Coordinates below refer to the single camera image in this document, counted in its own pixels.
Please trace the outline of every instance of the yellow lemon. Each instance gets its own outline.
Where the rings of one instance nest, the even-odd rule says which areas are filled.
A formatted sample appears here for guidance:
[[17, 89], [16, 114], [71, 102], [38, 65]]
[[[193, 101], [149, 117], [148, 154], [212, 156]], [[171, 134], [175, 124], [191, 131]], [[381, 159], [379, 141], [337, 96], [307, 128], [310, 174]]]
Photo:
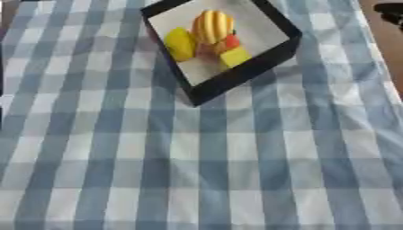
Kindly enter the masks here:
[[164, 43], [177, 62], [187, 61], [195, 56], [196, 42], [185, 28], [178, 27], [171, 30], [166, 35]]

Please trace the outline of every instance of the striped orange ball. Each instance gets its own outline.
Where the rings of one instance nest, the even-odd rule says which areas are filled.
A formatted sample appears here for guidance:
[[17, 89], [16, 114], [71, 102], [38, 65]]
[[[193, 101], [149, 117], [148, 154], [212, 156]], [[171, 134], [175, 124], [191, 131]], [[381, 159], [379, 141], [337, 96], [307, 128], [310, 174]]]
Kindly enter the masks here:
[[192, 33], [200, 43], [216, 44], [234, 30], [234, 19], [222, 11], [203, 11], [193, 21]]

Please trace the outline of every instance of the black tray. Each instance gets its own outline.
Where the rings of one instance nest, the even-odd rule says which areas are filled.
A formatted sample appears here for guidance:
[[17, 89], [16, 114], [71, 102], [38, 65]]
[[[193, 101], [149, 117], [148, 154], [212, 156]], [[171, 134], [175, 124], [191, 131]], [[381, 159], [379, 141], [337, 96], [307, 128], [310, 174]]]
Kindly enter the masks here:
[[301, 31], [272, 4], [267, 0], [250, 0], [287, 35], [288, 39], [278, 46], [266, 50], [239, 66], [231, 68], [200, 84], [192, 86], [169, 54], [164, 42], [158, 37], [155, 28], [153, 28], [149, 21], [149, 18], [155, 15], [190, 1], [192, 0], [162, 0], [141, 9], [141, 12], [148, 28], [148, 33], [160, 47], [167, 64], [170, 66], [177, 81], [182, 86], [194, 106], [209, 101], [292, 58], [300, 44], [300, 39], [302, 37]]

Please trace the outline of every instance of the white surface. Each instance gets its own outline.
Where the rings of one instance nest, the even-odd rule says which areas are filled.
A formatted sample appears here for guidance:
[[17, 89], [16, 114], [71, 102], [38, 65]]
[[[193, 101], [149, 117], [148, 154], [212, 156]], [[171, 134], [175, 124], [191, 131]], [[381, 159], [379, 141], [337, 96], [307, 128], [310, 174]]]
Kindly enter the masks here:
[[[250, 0], [193, 0], [150, 18], [151, 25], [163, 40], [176, 27], [192, 29], [194, 18], [204, 10], [221, 10], [235, 18], [235, 30], [243, 46], [256, 56], [288, 37]], [[219, 74], [219, 62], [193, 58], [179, 64], [191, 85], [197, 85]]]

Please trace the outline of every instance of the blue gingham tablecloth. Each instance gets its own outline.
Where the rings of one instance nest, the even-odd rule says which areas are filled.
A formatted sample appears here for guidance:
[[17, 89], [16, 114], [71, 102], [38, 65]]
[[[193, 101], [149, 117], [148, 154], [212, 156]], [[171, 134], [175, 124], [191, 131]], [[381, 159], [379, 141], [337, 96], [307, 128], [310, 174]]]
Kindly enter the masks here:
[[0, 229], [403, 229], [402, 104], [360, 6], [273, 3], [304, 31], [296, 58], [200, 108], [146, 34], [149, 2], [22, 4]]

